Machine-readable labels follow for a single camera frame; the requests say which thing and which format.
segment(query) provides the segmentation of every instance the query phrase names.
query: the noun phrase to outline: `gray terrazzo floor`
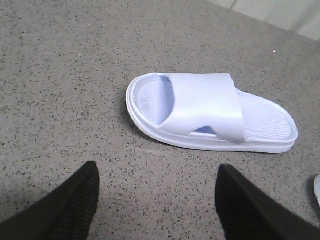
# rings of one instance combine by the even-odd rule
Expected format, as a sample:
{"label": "gray terrazzo floor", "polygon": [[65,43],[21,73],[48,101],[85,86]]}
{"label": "gray terrazzo floor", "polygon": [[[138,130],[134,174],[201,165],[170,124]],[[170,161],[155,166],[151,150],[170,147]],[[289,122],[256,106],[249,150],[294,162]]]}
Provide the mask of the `gray terrazzo floor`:
{"label": "gray terrazzo floor", "polygon": [[[157,142],[125,104],[152,72],[230,73],[288,110],[299,138],[283,154]],[[228,163],[319,226],[319,78],[319,42],[204,0],[0,1],[0,221],[96,161],[89,240],[223,240],[214,189]]]}

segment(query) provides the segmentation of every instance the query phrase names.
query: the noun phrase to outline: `slipper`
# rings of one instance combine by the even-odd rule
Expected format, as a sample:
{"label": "slipper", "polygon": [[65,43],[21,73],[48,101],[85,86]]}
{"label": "slipper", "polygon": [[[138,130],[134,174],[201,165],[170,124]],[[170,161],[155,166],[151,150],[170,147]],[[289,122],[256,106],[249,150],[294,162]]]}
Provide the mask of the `slipper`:
{"label": "slipper", "polygon": [[160,142],[207,151],[284,153],[298,129],[272,101],[236,89],[228,73],[150,73],[126,91],[137,127]]}
{"label": "slipper", "polygon": [[271,199],[229,164],[219,167],[215,207],[226,240],[319,240],[320,229]]}
{"label": "slipper", "polygon": [[316,176],[316,178],[314,179],[313,188],[316,200],[318,201],[318,204],[320,206],[320,175]]}

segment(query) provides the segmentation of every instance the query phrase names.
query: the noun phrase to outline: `white slide sandal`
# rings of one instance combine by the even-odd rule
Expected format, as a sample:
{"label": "white slide sandal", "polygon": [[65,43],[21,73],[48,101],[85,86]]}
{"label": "white slide sandal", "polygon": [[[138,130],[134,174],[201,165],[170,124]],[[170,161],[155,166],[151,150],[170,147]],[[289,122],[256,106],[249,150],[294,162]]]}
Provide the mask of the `white slide sandal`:
{"label": "white slide sandal", "polygon": [[313,183],[314,194],[320,206],[320,175],[316,176]]}
{"label": "white slide sandal", "polygon": [[228,73],[142,75],[129,85],[126,105],[142,132],[181,148],[284,153],[298,137],[286,110],[238,90]]}

